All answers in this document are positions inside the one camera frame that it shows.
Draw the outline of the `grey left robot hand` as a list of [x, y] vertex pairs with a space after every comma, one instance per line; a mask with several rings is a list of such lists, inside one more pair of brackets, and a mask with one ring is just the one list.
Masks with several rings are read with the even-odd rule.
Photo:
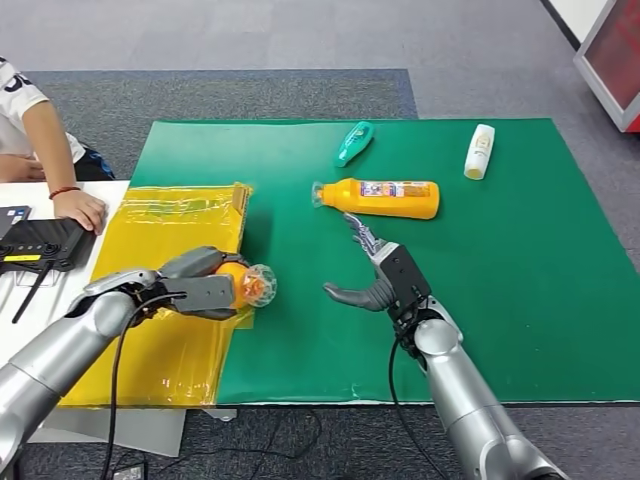
[[238, 253], [229, 253], [214, 246], [201, 246], [174, 257], [161, 266], [158, 274], [162, 278], [195, 278], [212, 275], [226, 263], [249, 263]]

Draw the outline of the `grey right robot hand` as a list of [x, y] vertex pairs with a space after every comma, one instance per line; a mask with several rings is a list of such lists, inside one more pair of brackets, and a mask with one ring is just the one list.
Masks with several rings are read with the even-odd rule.
[[325, 283], [323, 290], [331, 299], [352, 307], [372, 312], [380, 312], [390, 307], [395, 301], [391, 283], [380, 268], [381, 262], [388, 254], [387, 241], [375, 236], [371, 230], [352, 213], [343, 213], [343, 218], [353, 232], [352, 238], [359, 244], [374, 268], [375, 280], [363, 290], [343, 289], [331, 283]]

